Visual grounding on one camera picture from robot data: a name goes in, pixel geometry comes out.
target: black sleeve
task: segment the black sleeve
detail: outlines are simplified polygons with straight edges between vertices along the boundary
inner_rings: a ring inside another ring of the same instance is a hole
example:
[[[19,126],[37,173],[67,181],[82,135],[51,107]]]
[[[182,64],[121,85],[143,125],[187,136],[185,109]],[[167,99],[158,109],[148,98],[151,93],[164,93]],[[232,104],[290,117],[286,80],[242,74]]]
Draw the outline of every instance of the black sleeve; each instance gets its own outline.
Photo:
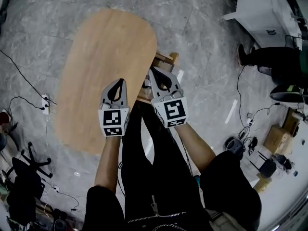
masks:
[[[214,158],[202,172],[200,186],[206,208],[228,213],[246,230],[257,230],[261,200],[232,152],[226,151]]]
[[[124,226],[123,211],[116,195],[105,187],[90,188],[82,231],[124,230]]]

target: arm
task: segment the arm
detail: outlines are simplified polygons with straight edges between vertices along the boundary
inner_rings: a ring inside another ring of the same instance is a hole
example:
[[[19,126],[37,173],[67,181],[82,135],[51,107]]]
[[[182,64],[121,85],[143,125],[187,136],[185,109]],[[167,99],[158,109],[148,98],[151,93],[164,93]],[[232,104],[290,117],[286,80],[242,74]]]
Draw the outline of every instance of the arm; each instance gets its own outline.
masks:
[[[175,127],[183,141],[189,156],[200,172],[212,162],[215,153],[209,145],[193,130],[189,124]]]
[[[116,192],[117,166],[121,137],[107,137],[98,165],[95,186],[102,186]]]

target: marble floor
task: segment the marble floor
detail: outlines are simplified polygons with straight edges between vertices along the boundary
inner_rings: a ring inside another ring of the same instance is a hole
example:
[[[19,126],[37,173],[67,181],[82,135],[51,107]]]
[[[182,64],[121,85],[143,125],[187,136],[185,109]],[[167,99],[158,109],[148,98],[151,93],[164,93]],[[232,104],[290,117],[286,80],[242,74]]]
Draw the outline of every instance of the marble floor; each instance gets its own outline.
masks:
[[[253,44],[239,24],[222,19],[222,15],[233,11],[235,6],[230,0],[11,0],[0,49],[13,58],[35,88],[56,101],[61,70],[81,22],[104,7],[133,12],[150,22],[161,52],[180,54],[174,74],[188,100],[189,123],[219,154],[224,141],[242,129],[239,102],[225,124],[234,100],[239,101],[236,84],[241,69],[237,64],[236,47],[241,42],[248,50]],[[3,55],[0,55],[0,73],[0,108],[8,109],[14,96],[41,104],[40,97]],[[270,106],[269,93],[273,88],[270,77],[254,67],[246,67],[239,80],[242,117],[246,117],[247,112]],[[36,158],[52,158],[52,168],[49,165],[46,170],[53,171],[54,177],[48,182],[78,199],[82,212],[72,215],[82,220],[85,197],[93,185],[99,155],[78,152],[57,140],[52,125],[55,105],[47,117],[20,99],[14,100],[11,108],[14,121],[18,122],[15,135],[21,147],[32,141]],[[274,106],[270,116],[260,112],[251,135],[263,141],[271,125],[281,122],[284,112],[285,108],[280,106]],[[152,160],[153,144],[147,133],[143,134],[142,141]],[[76,206],[74,199],[49,189],[47,185],[43,200],[53,207],[70,213]],[[117,196],[123,206],[124,197],[119,189]]]

